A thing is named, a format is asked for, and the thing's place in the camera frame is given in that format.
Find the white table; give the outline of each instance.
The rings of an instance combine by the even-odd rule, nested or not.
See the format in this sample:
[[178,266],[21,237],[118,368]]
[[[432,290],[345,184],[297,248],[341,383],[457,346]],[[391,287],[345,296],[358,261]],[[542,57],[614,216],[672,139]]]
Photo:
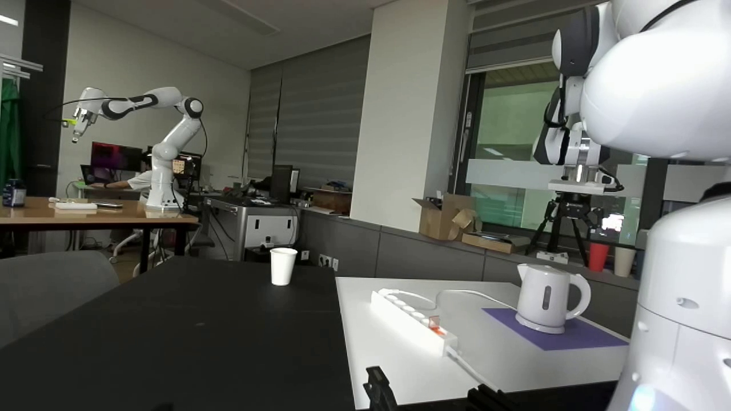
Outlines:
[[[433,354],[408,339],[400,329],[373,311],[371,293],[380,287],[408,290],[433,298],[439,290],[478,290],[517,305],[518,287],[485,280],[408,280],[408,278],[339,278],[339,301],[347,345],[347,365],[355,406],[367,408],[364,391],[366,368],[380,365],[397,405],[465,397],[480,381],[452,359]],[[582,385],[617,381],[625,345],[543,352],[505,323],[491,320],[485,309],[500,304],[472,294],[443,294],[441,323],[457,336],[457,350],[493,391],[518,392],[537,389]]]

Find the table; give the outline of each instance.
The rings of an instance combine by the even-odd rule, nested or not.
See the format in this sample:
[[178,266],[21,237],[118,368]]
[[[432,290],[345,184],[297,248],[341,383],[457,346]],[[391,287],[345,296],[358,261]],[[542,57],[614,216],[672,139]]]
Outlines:
[[[371,405],[361,389],[367,378],[364,369],[371,365],[380,365],[387,371],[397,405],[457,400],[480,383],[452,359],[422,350],[408,339],[412,336],[393,329],[371,305],[373,290],[408,290],[428,298],[433,298],[439,290],[478,290],[510,305],[518,301],[518,287],[512,282],[355,277],[341,277],[336,282],[357,408],[367,408]],[[401,298],[413,309],[421,304],[417,298]],[[625,345],[542,352],[489,320],[483,309],[497,305],[493,301],[472,294],[443,294],[441,304],[441,323],[457,336],[459,352],[480,355],[483,376],[489,378],[486,385],[493,391],[526,392],[620,378]]]
[[0,408],[351,408],[333,277],[171,258],[7,345]]
[[118,209],[59,209],[46,197],[28,197],[25,207],[0,207],[0,228],[12,231],[88,231],[88,228],[141,228],[139,271],[148,264],[150,228],[175,231],[175,254],[186,254],[186,233],[199,216],[186,212],[148,209],[139,201],[111,201]]

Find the tripod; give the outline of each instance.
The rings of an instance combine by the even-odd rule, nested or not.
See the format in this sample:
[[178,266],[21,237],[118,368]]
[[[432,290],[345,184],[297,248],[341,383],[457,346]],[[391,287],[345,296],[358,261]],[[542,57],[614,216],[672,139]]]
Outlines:
[[526,256],[531,256],[537,248],[549,222],[550,222],[550,237],[549,237],[549,247],[545,248],[549,252],[558,252],[558,242],[560,242],[560,236],[562,236],[562,222],[569,218],[577,254],[588,264],[589,258],[588,258],[585,240],[589,240],[589,233],[596,226],[589,214],[592,214],[592,197],[572,193],[572,191],[558,191],[558,197],[553,201],[549,201],[545,212],[543,212],[543,222],[533,233],[531,244],[526,248]]

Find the electric kettle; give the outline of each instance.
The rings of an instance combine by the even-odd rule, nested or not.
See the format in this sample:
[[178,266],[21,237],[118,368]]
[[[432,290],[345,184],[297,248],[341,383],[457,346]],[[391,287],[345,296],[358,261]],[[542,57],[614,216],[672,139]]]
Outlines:
[[[564,322],[588,311],[592,287],[580,273],[569,273],[550,264],[518,264],[521,296],[517,320],[542,334],[562,334]],[[569,287],[580,290],[580,301],[569,311]]]

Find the white robot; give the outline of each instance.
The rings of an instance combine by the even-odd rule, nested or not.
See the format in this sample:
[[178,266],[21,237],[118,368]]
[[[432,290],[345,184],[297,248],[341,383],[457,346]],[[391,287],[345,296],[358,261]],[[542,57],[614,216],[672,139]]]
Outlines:
[[127,182],[133,190],[150,190],[147,207],[178,209],[183,201],[173,191],[171,163],[202,128],[202,100],[183,96],[175,86],[160,86],[131,99],[109,99],[103,91],[86,86],[77,100],[74,118],[69,118],[74,125],[74,142],[77,142],[77,136],[83,136],[99,116],[116,120],[135,110],[147,108],[175,108],[183,118],[160,144],[152,147],[152,168]]
[[[556,37],[566,102],[550,124],[566,139],[545,132],[537,144],[543,160],[569,165],[574,149],[575,165],[592,166],[593,144],[605,144],[728,163],[731,0],[613,0],[582,19],[589,22],[574,35],[588,39],[577,45],[585,59],[572,57],[569,32]],[[652,228],[609,408],[731,408],[731,197]]]

